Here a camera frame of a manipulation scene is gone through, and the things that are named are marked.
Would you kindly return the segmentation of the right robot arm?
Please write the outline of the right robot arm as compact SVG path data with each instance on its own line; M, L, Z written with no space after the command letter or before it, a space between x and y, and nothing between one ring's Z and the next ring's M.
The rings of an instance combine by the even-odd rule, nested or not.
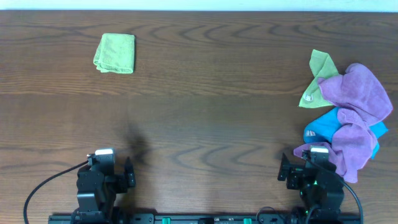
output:
M303 165L291 163L282 155L277 176L290 190L298 190L303 208L295 208L286 223L342 224L340 206L345 194L336 166L328 160L327 152L304 151Z

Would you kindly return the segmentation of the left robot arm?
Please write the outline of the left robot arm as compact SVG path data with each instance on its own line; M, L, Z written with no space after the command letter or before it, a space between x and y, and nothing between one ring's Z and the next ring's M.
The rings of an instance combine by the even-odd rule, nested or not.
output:
M114 205L118 194L136 186L130 158L125 160L124 172L120 174L114 171L112 152L90 154L87 161L77 173L78 208L71 214L70 223L130 223L129 215Z

